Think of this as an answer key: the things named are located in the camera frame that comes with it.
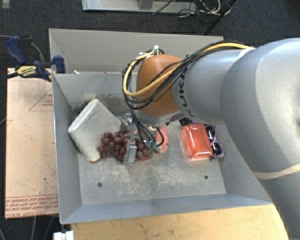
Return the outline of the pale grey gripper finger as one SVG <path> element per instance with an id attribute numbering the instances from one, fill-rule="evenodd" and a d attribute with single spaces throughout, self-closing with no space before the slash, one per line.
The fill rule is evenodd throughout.
<path id="1" fill-rule="evenodd" d="M 129 152 L 130 152 L 130 142 L 128 141 L 127 144 L 125 145 L 126 147 L 126 152 L 123 155 L 123 162 L 128 163 L 129 162 Z"/>
<path id="2" fill-rule="evenodd" d="M 129 162 L 130 163 L 135 162 L 136 153 L 137 153 L 137 146 L 136 145 L 130 145 L 129 146 Z"/>

